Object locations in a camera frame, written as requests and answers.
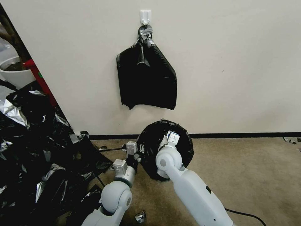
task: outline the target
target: black baseboard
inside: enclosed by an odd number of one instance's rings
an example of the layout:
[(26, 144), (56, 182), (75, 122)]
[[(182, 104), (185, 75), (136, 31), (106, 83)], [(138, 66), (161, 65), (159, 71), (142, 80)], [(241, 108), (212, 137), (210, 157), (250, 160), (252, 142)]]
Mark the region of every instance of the black baseboard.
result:
[[(90, 135), (90, 140), (137, 139), (138, 134)], [(248, 137), (301, 137), (301, 132), (271, 133), (191, 133), (191, 138), (248, 138)]]

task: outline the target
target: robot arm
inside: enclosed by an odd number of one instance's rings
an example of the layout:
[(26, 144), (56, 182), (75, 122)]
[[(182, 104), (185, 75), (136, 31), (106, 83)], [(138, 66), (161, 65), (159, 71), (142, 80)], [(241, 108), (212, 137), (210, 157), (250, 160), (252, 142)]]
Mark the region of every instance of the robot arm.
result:
[(101, 193), (101, 207), (87, 216), (82, 226), (118, 226), (132, 202), (132, 192), (138, 161), (134, 158), (136, 142), (128, 142), (127, 161), (116, 159), (114, 181), (107, 184)]
[(176, 149), (179, 135), (171, 131), (161, 142), (156, 156), (157, 173), (170, 178), (176, 194), (201, 226), (234, 226), (220, 200), (204, 181), (182, 165)]

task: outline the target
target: wall hook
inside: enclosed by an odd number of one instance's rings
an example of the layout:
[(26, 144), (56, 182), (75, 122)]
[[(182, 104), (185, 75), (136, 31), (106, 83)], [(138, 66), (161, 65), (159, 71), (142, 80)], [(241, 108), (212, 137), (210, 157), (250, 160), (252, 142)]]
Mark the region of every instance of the wall hook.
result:
[(148, 25), (151, 22), (151, 10), (140, 10), (140, 22)]

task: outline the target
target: hanging trash bag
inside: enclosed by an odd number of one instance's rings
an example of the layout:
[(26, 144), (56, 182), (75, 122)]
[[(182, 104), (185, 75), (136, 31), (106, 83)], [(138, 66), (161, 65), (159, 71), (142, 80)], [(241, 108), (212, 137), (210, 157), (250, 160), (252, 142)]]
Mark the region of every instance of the hanging trash bag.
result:
[(137, 42), (117, 56), (121, 103), (130, 109), (139, 104), (174, 110), (177, 77), (152, 40), (152, 27), (141, 26)]

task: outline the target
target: plant pot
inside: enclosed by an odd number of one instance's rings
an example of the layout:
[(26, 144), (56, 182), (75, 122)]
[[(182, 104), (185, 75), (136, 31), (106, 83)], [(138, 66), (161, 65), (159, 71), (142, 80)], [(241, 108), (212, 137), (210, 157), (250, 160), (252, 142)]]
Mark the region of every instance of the plant pot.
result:
[(23, 70), (23, 71), (4, 71), (3, 69), (7, 68), (9, 65), (13, 63), (20, 62), (18, 56), (9, 58), (2, 63), (0, 63), (0, 74), (5, 78), (6, 81), (10, 82), (17, 89), (20, 89), (27, 84), (35, 81), (35, 77), (32, 74), (31, 70)]

